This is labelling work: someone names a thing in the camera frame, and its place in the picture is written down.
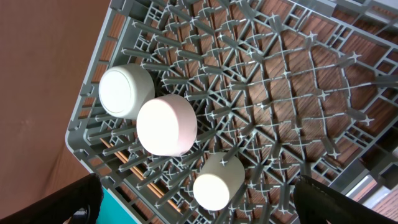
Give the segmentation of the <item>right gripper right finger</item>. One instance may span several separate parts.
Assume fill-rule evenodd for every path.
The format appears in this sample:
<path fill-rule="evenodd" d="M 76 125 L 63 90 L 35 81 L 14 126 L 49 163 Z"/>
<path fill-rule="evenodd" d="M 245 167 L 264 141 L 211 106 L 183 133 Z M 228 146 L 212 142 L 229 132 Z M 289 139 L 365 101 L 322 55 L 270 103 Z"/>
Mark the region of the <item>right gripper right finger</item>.
<path fill-rule="evenodd" d="M 294 205 L 301 224 L 394 224 L 315 179 L 302 175 L 295 183 Z"/>

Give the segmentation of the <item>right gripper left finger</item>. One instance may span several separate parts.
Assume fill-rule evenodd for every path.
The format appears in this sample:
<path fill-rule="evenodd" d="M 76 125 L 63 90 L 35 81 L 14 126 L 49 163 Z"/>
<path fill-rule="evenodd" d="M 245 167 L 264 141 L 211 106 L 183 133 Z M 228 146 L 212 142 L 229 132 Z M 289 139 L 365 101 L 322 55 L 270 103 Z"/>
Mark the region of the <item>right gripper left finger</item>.
<path fill-rule="evenodd" d="M 96 174 L 54 192 L 28 207 L 1 219 L 1 223 L 95 223 L 103 200 Z"/>

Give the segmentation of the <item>white paper cup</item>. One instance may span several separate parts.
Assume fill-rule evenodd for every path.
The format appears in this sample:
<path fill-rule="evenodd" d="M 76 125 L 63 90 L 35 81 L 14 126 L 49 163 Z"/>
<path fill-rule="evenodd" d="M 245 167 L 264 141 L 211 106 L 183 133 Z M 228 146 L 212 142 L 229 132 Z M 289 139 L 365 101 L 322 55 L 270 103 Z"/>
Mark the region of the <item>white paper cup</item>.
<path fill-rule="evenodd" d="M 193 183 L 193 196 L 210 211 L 225 208 L 245 180 L 242 162 L 235 156 L 223 165 L 225 152 L 212 154 Z"/>

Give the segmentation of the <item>grey bowl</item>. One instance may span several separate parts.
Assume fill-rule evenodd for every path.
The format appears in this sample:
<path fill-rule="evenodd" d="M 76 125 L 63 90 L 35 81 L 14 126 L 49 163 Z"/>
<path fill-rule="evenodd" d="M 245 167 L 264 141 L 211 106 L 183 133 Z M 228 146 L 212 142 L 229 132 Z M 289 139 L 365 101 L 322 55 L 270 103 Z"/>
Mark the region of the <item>grey bowl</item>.
<path fill-rule="evenodd" d="M 105 111 L 116 118 L 136 119 L 144 103 L 155 97 L 154 81 L 140 65 L 112 67 L 99 82 L 99 99 Z"/>

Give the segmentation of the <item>small pink bowl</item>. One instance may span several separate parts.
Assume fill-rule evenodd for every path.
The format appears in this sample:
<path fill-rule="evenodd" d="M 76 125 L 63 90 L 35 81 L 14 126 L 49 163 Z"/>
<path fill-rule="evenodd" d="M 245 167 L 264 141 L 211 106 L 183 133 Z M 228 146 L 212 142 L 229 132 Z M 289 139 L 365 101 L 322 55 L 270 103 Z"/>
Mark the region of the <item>small pink bowl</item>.
<path fill-rule="evenodd" d="M 146 102 L 137 117 L 137 136 L 143 148 L 156 156 L 181 156 L 197 136 L 192 105 L 180 95 L 164 95 Z"/>

